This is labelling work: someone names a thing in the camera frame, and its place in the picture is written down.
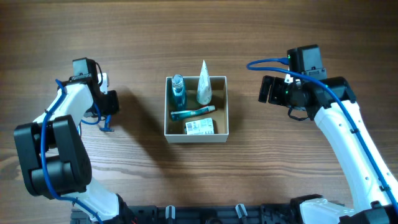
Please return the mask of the green white small box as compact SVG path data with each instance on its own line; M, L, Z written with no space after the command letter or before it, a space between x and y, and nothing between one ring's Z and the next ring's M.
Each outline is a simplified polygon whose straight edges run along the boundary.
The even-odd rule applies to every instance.
M185 123L187 135L207 135L214 134L213 120L211 118L200 119Z

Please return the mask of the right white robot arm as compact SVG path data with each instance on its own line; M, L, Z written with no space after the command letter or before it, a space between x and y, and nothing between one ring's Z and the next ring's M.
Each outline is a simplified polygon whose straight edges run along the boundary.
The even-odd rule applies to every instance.
M318 45L289 49L277 62L247 64L254 71L279 72L285 78L264 76L259 101L306 112L324 134L348 182L353 208L313 194L290 201L293 223L397 223L397 180L371 139L356 95L343 77L327 76Z

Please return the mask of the white lotion tube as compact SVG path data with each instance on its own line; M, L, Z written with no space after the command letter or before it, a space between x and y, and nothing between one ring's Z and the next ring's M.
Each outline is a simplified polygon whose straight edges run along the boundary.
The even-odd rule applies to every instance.
M197 102L201 105L208 105L211 101L212 89L206 62L203 60L200 77L197 87Z

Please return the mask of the blue mouthwash bottle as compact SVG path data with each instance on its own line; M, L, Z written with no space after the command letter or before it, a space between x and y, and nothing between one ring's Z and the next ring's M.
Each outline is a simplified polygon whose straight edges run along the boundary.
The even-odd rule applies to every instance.
M176 74L172 77L172 94L175 107L178 111L183 111L187 105L185 81L182 75Z

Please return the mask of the open beige cardboard box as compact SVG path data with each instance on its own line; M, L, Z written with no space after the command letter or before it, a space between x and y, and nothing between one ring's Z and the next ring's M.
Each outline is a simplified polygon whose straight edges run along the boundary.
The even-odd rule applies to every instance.
M215 110L211 113L172 121L170 113L175 110L172 98L172 78L167 77L165 81L165 106L164 106L164 136L169 143L205 143L226 142L229 136L229 108L228 108L228 84L225 76L210 77L212 98L211 105ZM189 121L211 118L214 133L206 135L187 135L185 125Z

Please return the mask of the red green toothpaste tube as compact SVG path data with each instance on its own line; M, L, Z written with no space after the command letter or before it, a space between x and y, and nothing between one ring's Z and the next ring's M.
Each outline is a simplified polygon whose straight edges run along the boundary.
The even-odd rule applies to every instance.
M197 110L185 110L185 111L173 111L170 113L172 121L183 120L187 118L192 118L196 116L201 116L203 114L211 113L215 111L216 108L213 105L205 106Z

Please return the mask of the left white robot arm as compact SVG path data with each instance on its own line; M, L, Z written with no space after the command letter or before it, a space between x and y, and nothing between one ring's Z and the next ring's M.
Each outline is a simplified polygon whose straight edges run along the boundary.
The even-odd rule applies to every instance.
M57 96L42 115L14 130L27 191L33 196L70 202L93 223L129 223L134 214L123 199L92 176L81 140L86 117L109 122L119 111L117 93L97 62L73 61L73 76L56 81Z

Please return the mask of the blue pen-like stick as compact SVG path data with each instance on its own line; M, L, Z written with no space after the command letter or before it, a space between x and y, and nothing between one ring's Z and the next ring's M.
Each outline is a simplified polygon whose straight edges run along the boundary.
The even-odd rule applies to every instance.
M114 132L114 129L111 128L111 126L110 126L110 122L111 122L111 115L107 115L104 120L104 126L102 128L100 128L99 130L102 132Z

